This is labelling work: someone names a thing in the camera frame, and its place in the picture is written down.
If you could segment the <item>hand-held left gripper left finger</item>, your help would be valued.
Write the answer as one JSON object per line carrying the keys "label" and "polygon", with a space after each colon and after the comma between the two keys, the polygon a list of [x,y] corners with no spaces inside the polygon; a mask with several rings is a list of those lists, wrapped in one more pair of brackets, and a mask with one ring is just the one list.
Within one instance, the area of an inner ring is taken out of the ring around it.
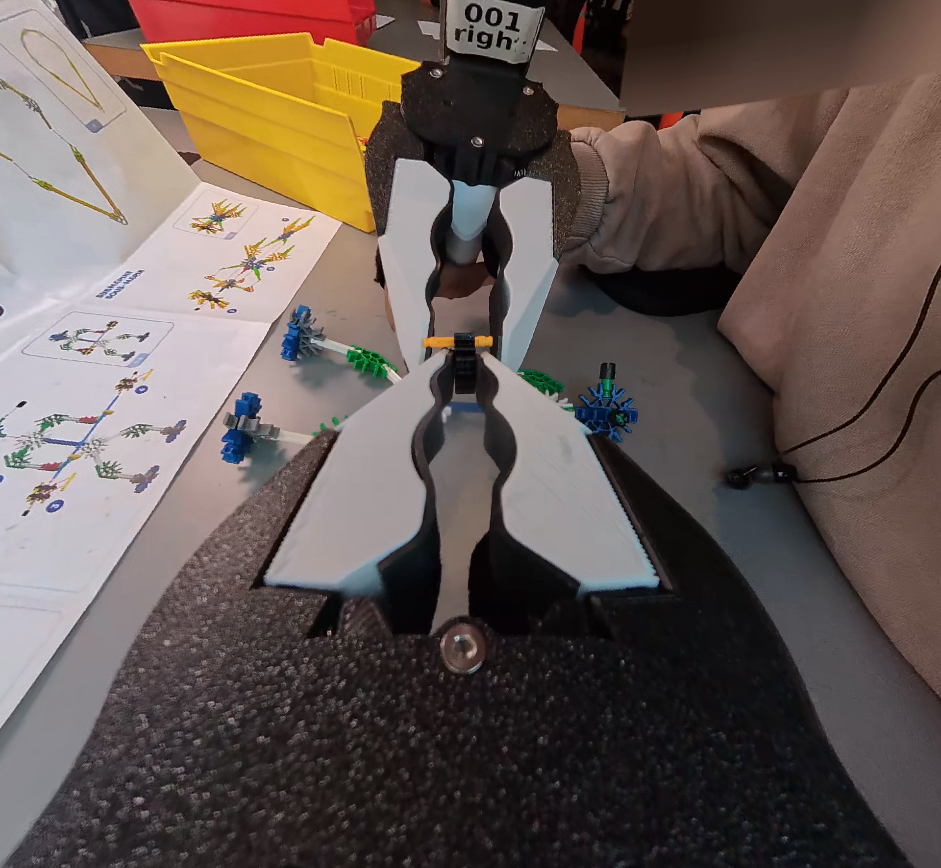
{"label": "hand-held left gripper left finger", "polygon": [[394,633],[430,631],[441,539],[430,462],[453,395],[449,355],[434,355],[347,419],[265,572],[271,587],[368,597]]}

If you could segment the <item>person's beige printed hoodie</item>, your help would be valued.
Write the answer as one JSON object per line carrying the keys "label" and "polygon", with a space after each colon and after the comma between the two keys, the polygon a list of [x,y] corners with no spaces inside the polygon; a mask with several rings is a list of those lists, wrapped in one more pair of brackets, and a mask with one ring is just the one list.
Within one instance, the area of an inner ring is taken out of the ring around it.
{"label": "person's beige printed hoodie", "polygon": [[939,75],[711,110],[791,195],[720,327],[774,391],[821,536],[939,692]]}

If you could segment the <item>colourful rod connector toy model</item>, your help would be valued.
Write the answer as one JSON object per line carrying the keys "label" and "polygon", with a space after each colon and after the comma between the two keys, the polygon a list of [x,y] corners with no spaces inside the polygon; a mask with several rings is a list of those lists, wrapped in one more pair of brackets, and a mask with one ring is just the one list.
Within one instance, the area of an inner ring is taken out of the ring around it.
{"label": "colourful rod connector toy model", "polygon": [[[382,354],[327,338],[323,328],[316,324],[312,311],[306,306],[297,306],[281,342],[281,358],[294,362],[319,356],[324,350],[343,356],[352,368],[366,376],[392,384],[402,380],[397,368]],[[623,435],[630,434],[632,426],[638,422],[639,412],[626,390],[618,386],[616,375],[617,367],[613,362],[602,363],[597,385],[589,389],[588,396],[581,395],[578,404],[571,404],[564,395],[564,385],[558,380],[536,369],[518,371],[522,380],[570,412],[590,432],[621,442]],[[262,401],[256,393],[243,392],[236,400],[233,412],[225,415],[223,421],[226,428],[220,451],[223,461],[239,464],[261,442],[304,446],[312,440],[311,435],[264,423],[261,410]]]}

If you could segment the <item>white building instruction sheet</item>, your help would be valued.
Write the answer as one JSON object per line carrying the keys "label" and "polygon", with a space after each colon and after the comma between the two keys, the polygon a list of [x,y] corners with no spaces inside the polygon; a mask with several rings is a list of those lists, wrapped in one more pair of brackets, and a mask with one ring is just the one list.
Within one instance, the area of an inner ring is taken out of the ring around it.
{"label": "white building instruction sheet", "polygon": [[203,182],[41,0],[1,19],[6,722],[340,223]]}

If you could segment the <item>person's right hand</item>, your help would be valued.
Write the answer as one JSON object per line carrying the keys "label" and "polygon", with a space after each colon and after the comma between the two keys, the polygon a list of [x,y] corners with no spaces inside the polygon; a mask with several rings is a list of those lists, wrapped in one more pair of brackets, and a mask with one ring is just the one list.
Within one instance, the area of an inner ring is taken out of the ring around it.
{"label": "person's right hand", "polygon": [[469,264],[444,263],[435,298],[460,299],[472,295],[478,289],[494,284],[483,261]]}

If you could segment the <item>person's right forearm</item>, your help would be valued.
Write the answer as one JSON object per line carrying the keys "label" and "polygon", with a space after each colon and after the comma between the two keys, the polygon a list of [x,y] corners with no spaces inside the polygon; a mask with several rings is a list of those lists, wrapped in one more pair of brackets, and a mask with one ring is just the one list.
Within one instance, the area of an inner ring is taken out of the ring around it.
{"label": "person's right forearm", "polygon": [[574,130],[581,188],[563,262],[600,274],[743,273],[847,96],[712,108],[662,131],[642,121]]}

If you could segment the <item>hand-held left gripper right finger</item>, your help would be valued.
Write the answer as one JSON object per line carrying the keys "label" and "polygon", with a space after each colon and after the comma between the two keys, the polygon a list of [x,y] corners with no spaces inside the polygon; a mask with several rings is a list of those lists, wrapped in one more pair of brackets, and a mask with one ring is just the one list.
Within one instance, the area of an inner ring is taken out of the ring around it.
{"label": "hand-held left gripper right finger", "polygon": [[543,622],[582,630],[592,598],[662,594],[599,435],[491,355],[476,383],[498,478],[471,556],[471,614],[508,634]]}

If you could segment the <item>yellow plastic bin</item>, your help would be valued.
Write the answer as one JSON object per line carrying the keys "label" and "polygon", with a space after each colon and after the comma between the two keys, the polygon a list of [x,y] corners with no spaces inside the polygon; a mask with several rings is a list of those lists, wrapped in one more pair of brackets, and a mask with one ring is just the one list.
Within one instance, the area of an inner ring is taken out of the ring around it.
{"label": "yellow plastic bin", "polygon": [[418,62],[308,33],[142,50],[206,161],[373,232],[365,143]]}

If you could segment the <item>black yellow toy wheel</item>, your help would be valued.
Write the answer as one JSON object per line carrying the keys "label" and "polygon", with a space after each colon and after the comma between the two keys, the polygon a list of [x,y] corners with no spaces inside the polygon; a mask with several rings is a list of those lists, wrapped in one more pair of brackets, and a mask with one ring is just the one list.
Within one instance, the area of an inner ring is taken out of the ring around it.
{"label": "black yellow toy wheel", "polygon": [[478,351],[491,348],[494,345],[494,339],[492,336],[456,333],[453,337],[425,337],[422,345],[426,349],[442,349],[448,352],[451,359],[454,392],[471,394],[476,392]]}

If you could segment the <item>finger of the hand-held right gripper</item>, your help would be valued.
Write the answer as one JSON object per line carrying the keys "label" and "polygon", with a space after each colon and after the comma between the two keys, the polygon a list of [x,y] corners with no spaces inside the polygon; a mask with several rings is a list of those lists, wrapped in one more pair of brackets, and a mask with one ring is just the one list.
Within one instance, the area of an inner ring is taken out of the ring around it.
{"label": "finger of the hand-held right gripper", "polygon": [[488,222],[498,272],[489,295],[492,353],[518,370],[558,269],[553,244],[552,186],[534,178],[502,188]]}
{"label": "finger of the hand-held right gripper", "polygon": [[433,327],[428,285],[439,272],[432,235],[451,184],[429,163],[398,160],[386,230],[378,239],[386,291],[402,355],[425,355]]}

